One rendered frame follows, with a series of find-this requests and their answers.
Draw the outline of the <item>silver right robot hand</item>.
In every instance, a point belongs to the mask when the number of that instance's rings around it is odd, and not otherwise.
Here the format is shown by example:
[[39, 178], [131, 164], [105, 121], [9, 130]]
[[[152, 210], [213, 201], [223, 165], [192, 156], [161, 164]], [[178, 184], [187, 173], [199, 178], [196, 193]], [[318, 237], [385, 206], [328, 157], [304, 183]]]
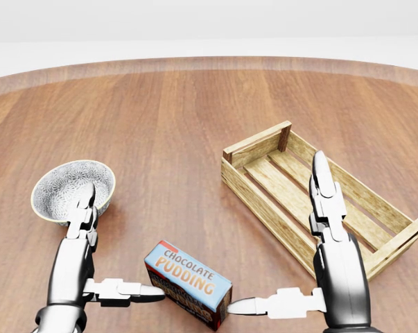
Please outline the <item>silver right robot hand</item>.
[[368, 281], [355, 236], [342, 224], [347, 215], [340, 184], [333, 180], [322, 151], [313, 157], [309, 180], [313, 211], [311, 233], [320, 237], [313, 258], [317, 287], [309, 296], [299, 288], [280, 288], [268, 298], [244, 298], [227, 307], [230, 314], [304, 318], [320, 311], [328, 327], [371, 327]]

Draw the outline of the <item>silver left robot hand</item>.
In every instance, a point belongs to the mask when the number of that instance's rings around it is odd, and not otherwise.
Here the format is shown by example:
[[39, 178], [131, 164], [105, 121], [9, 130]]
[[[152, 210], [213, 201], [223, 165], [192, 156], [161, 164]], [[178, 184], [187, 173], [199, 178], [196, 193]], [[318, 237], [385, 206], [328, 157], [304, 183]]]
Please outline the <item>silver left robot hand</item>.
[[84, 307], [86, 302], [99, 302], [102, 307], [129, 307], [132, 302], [165, 299], [164, 291], [158, 287], [119, 278], [94, 281], [92, 255], [98, 244], [95, 195], [94, 184], [87, 183], [69, 209], [69, 227], [55, 257], [47, 303]]

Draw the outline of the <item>wooden slat tray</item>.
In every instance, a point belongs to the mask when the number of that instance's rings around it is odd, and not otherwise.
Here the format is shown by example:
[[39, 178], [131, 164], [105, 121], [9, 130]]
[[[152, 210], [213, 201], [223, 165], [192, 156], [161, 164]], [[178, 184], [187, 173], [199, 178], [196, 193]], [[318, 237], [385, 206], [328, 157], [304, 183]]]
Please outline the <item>wooden slat tray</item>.
[[324, 241], [354, 235], [372, 279], [418, 239], [418, 219], [318, 153], [289, 121], [227, 147], [221, 173], [309, 273]]

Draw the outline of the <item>chocolate pudding box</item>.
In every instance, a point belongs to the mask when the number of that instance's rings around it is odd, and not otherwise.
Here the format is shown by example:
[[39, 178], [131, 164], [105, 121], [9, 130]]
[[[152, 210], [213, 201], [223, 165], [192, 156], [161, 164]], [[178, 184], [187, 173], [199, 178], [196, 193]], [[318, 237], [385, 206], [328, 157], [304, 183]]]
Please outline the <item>chocolate pudding box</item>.
[[153, 286], [213, 331], [218, 330], [232, 301], [230, 280], [164, 240], [144, 263]]

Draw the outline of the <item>patterned grey bowl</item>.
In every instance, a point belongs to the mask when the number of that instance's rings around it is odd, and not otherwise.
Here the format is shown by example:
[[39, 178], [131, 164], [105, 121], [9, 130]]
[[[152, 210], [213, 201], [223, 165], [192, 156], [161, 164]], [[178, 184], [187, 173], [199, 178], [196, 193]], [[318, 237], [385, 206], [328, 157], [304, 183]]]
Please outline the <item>patterned grey bowl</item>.
[[116, 178], [111, 168], [95, 160], [67, 162], [46, 173], [33, 188], [33, 211], [44, 220], [67, 226], [68, 210], [89, 182], [95, 186], [94, 205], [102, 215], [110, 205]]

